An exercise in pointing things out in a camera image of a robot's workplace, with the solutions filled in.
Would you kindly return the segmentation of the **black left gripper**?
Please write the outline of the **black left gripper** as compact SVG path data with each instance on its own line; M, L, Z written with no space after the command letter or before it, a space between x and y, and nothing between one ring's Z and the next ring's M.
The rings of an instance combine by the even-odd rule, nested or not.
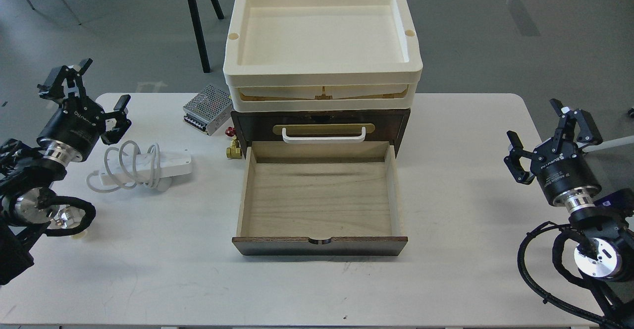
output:
M79 153L77 162L84 162L92 152L100 135L106 145L117 144L129 130L132 122L127 119L127 104L131 96L125 94L118 99L113 112L89 99L82 83L82 76L93 63L91 58L82 60L79 69L62 65L50 71L45 83L38 84L39 97L59 104L57 111L38 136L38 145L48 146L51 141L64 143ZM64 86L77 88L78 95L65 96ZM114 119L114 127L105 132L105 120Z

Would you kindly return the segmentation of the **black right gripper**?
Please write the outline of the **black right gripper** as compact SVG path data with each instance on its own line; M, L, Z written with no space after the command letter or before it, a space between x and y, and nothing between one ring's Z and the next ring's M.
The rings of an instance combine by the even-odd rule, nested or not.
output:
M536 158L532 160L532 153L525 151L517 133L509 130L509 155L504 163L519 184L530 185L535 176L549 205L561 206L563 202L557 198L567 191L588 189L589 195L595 196L602 190L579 149L600 145L604 140L591 114L571 110L557 99L549 101L559 117L551 141L540 144L533 151ZM521 158L532 160L530 171L523 168Z

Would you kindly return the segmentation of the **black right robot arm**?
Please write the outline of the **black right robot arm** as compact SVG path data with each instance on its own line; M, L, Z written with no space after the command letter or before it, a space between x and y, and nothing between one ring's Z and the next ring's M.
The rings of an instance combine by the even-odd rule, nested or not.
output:
M571 315L598 324L601 329L631 329L633 301L621 299L612 282L633 283L633 191L621 189L602 198L602 187L584 156L600 148L602 136L591 114L565 107L551 99L558 116L553 136L526 151L516 132L507 132L509 155L504 158L513 178L529 185L534 179L549 205L566 207L568 223L546 221L528 232L517 252L517 266L525 283L550 303ZM540 234L557 230L552 246L555 270L571 284L591 292L602 315L573 306L539 286L526 267L526 250Z

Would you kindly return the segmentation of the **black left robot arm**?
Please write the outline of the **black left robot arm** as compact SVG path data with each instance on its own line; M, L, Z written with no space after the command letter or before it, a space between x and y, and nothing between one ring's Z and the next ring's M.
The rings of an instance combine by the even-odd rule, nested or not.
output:
M39 96L54 101L57 111L39 134L36 148L8 139L1 146L1 261L2 285L34 265L30 249L42 235L71 236L86 230L97 210L88 201L61 196L52 183L66 176L70 162L86 161L98 140L116 144L131 126L121 96L112 112L105 112L86 94L82 76L92 59L78 66L52 69Z

